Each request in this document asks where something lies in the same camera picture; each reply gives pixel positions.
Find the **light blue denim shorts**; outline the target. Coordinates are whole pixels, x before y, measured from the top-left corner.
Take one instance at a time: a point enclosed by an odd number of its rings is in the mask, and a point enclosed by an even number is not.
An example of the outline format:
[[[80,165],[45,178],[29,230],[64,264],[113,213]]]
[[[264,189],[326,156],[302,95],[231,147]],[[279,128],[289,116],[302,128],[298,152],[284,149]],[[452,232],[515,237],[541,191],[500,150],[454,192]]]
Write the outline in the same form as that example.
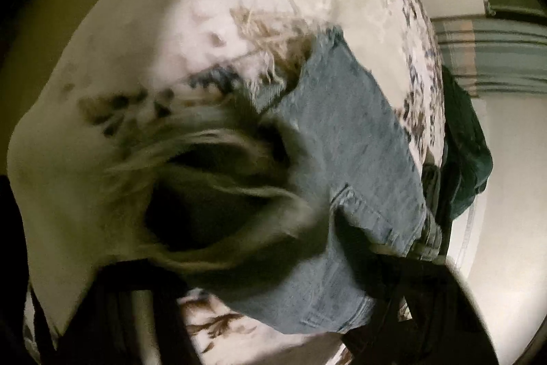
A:
[[[365,325],[430,218],[407,135],[340,29],[294,84],[231,90],[151,124],[112,170],[143,248],[195,288],[284,334]]]

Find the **dark green fluffy blanket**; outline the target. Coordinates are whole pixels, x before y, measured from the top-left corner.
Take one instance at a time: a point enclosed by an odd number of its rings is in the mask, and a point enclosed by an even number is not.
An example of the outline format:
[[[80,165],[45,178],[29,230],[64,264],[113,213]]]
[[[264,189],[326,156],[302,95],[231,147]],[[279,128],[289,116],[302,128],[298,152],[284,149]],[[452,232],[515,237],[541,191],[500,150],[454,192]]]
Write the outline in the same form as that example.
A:
[[[469,94],[442,69],[445,137],[441,166],[426,164],[422,184],[426,204],[444,226],[463,214],[487,187],[493,158]]]

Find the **green striped curtain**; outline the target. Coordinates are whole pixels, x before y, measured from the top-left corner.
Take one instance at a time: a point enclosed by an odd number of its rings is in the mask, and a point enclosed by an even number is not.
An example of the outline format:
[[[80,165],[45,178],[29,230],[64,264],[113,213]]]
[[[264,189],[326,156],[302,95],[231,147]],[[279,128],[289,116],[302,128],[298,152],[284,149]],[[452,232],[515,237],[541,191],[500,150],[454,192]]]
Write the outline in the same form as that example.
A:
[[[443,65],[472,96],[546,94],[546,28],[472,17],[433,21]]]

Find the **floral bed blanket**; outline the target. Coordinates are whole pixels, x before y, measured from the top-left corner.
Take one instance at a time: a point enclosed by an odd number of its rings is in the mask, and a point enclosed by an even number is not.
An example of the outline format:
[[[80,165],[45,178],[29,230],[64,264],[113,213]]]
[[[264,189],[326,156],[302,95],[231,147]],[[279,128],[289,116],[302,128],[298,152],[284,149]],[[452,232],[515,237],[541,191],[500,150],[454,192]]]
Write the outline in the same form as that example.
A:
[[[112,170],[147,126],[197,106],[223,103],[231,90],[206,82],[232,73],[249,98],[298,81],[318,37],[340,29],[371,73],[407,135],[422,179],[439,162],[445,106],[439,48],[420,0],[96,0],[10,136],[6,173],[21,213],[28,279],[23,344],[34,344],[34,290],[56,335],[96,271],[111,262],[151,259],[132,206],[113,192]],[[267,333],[306,357],[332,351],[344,333],[284,334],[189,284],[178,300],[190,338],[211,364],[230,331]]]

